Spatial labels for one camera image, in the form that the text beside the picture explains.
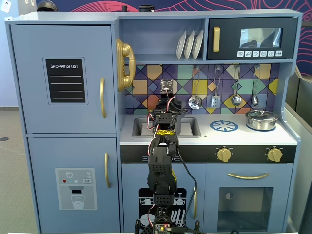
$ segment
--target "white plate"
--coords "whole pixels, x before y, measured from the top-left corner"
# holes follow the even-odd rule
[[[200,33],[198,34],[198,36],[196,37],[195,41],[194,41],[193,50],[192,50],[192,55],[193,55],[194,59],[196,59],[198,54],[199,54],[199,50],[200,50],[201,44],[203,42],[203,36],[204,36],[204,32],[203,32],[203,30],[201,30]]]
[[[179,43],[177,44],[177,48],[176,48],[177,59],[181,58],[183,48],[184,48],[185,39],[186,39],[186,31],[184,31],[183,35],[180,37]]]
[[[194,41],[194,30],[191,32],[189,38],[187,38],[186,44],[185,44],[185,50],[184,50],[184,56],[185,59],[189,59],[189,56],[191,54],[192,46],[193,46],[193,41]]]

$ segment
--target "gold door handle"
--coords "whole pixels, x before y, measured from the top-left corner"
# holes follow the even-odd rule
[[[108,153],[105,153],[105,179],[106,179],[107,188],[110,188],[111,182],[109,182],[109,176],[108,176]]]
[[[214,28],[214,44],[213,44],[213,51],[219,52],[220,50],[220,28]]]
[[[103,118],[106,118],[106,110],[105,110],[105,103],[104,103],[104,85],[105,85],[105,80],[104,78],[101,78],[101,107],[102,107]]]
[[[196,219],[196,215],[197,215],[197,190],[194,194],[194,215],[193,215],[193,219]]]
[[[129,58],[129,74],[125,74],[125,57]],[[118,90],[122,91],[132,84],[136,74],[136,59],[131,46],[117,39]]]
[[[269,173],[263,173],[261,175],[252,176],[252,177],[242,176],[242,175],[238,175],[238,174],[235,174],[235,173],[228,173],[228,175],[231,176],[231,177],[237,178],[237,179],[263,179],[263,178],[267,177],[269,175]]]

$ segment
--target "gray floor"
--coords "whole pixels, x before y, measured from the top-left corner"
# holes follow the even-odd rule
[[[0,234],[37,233],[18,111],[0,111]]]

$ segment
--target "sink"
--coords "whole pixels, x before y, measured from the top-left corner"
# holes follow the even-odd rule
[[[135,118],[133,123],[132,136],[133,137],[152,137],[153,130],[147,129],[146,118]],[[181,132],[179,137],[201,137],[198,122],[196,118],[182,118],[181,119]]]

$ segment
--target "stove knob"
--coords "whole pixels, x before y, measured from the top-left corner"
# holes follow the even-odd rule
[[[217,155],[218,159],[220,159],[221,161],[228,162],[232,153],[229,149],[223,148],[218,151]]]
[[[268,158],[272,162],[280,162],[282,157],[282,152],[279,149],[270,149],[268,151]]]

